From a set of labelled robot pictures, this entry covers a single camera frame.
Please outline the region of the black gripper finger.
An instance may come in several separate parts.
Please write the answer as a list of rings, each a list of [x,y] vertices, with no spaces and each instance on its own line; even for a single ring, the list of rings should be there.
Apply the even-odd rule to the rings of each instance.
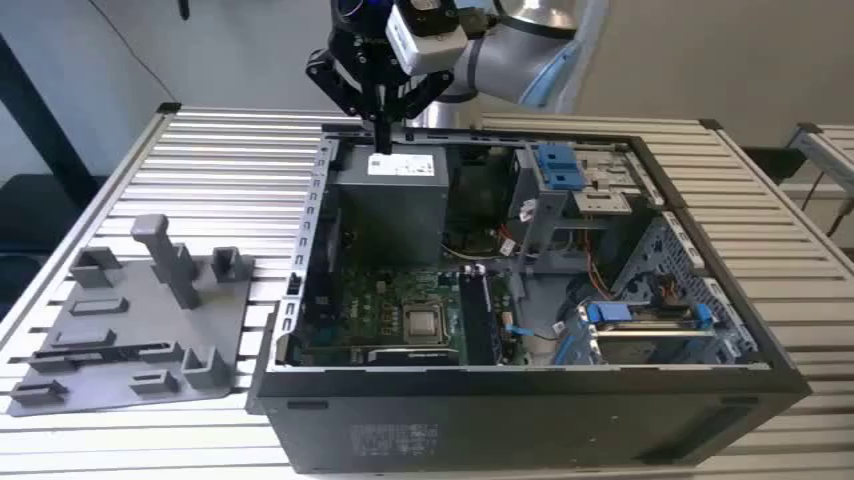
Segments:
[[[336,60],[326,49],[315,50],[307,60],[306,74],[342,112],[372,124],[375,151],[384,152],[384,119],[376,87],[367,83],[356,89],[340,74]]]
[[[392,151],[392,125],[404,119],[414,119],[438,99],[454,81],[451,71],[438,71],[427,74],[414,88],[400,93],[410,78],[388,84],[383,94],[383,152]]]

